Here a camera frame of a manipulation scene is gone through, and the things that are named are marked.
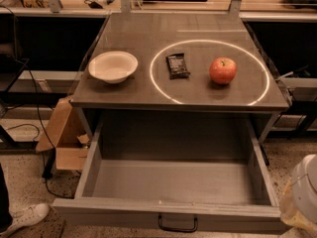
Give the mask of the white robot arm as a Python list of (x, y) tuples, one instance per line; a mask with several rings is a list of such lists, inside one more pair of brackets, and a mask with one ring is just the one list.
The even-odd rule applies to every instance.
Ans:
[(309, 221), (317, 223), (317, 156), (308, 155), (291, 175), (291, 194), (295, 209)]

